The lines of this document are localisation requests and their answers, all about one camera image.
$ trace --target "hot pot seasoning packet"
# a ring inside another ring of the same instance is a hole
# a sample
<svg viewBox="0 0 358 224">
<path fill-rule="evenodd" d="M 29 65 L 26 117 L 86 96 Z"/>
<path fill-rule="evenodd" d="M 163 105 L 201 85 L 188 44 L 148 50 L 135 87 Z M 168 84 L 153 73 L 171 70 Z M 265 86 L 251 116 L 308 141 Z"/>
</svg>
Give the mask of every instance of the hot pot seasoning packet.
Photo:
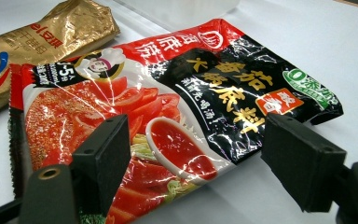
<svg viewBox="0 0 358 224">
<path fill-rule="evenodd" d="M 96 50 L 118 33 L 109 7 L 68 0 L 42 20 L 0 35 L 0 108 L 9 99 L 10 63 L 55 63 Z"/>
<path fill-rule="evenodd" d="M 343 114 L 324 85 L 221 19 L 20 70 L 34 170 L 69 164 L 103 120 L 127 114 L 131 161 L 105 223 L 235 168 L 262 147 L 267 113 L 312 124 Z"/>
</svg>

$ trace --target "white surface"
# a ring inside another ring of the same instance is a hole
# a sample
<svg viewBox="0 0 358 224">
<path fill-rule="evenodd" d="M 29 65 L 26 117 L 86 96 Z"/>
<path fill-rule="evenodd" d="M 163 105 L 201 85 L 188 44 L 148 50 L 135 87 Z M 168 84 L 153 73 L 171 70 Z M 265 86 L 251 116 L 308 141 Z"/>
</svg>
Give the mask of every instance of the white surface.
<svg viewBox="0 0 358 224">
<path fill-rule="evenodd" d="M 0 0 L 0 34 L 38 21 L 58 2 Z M 136 14 L 123 14 L 113 1 L 99 2 L 112 7 L 122 30 L 111 44 L 164 32 Z M 242 0 L 224 18 L 337 95 L 345 115 L 314 130 L 348 151 L 347 166 L 358 161 L 358 7 L 331 0 Z M 0 111 L 0 205 L 12 200 L 7 119 L 7 110 Z M 302 213 L 256 154 L 136 223 L 335 223 L 336 212 L 334 205 L 327 214 Z"/>
</svg>

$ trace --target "red sauce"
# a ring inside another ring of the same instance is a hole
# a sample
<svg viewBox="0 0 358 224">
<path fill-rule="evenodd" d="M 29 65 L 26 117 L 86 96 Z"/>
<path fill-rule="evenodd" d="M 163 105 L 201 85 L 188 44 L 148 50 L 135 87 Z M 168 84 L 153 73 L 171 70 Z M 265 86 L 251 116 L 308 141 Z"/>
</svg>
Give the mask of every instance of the red sauce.
<svg viewBox="0 0 358 224">
<path fill-rule="evenodd" d="M 150 129 L 159 151 L 175 166 L 192 175 L 209 180 L 217 172 L 194 140 L 168 122 L 156 121 Z"/>
</svg>

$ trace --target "cartoon chef logo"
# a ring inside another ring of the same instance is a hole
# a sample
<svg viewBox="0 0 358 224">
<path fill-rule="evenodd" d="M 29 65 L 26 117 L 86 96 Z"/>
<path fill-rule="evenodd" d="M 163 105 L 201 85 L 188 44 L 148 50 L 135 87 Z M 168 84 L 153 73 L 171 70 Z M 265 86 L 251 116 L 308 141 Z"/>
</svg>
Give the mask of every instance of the cartoon chef logo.
<svg viewBox="0 0 358 224">
<path fill-rule="evenodd" d="M 79 58 L 75 70 L 86 79 L 113 78 L 121 72 L 125 59 L 122 49 L 103 49 L 101 54 Z"/>
</svg>

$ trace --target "packaging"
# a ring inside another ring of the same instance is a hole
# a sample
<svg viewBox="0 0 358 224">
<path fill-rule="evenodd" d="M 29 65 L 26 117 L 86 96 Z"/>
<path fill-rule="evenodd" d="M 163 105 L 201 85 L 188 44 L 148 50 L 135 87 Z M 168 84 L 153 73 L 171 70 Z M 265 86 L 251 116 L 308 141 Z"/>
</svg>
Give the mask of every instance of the packaging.
<svg viewBox="0 0 358 224">
<path fill-rule="evenodd" d="M 131 161 L 105 223 L 131 222 L 235 168 L 262 147 L 267 113 L 312 124 L 343 114 L 324 85 L 220 19 L 16 67 L 11 106 L 24 113 L 34 170 L 69 164 L 103 120 L 127 114 Z"/>
<path fill-rule="evenodd" d="M 109 7 L 68 0 L 42 20 L 0 35 L 0 108 L 9 99 L 10 63 L 54 63 L 96 50 L 118 33 Z"/>
</svg>

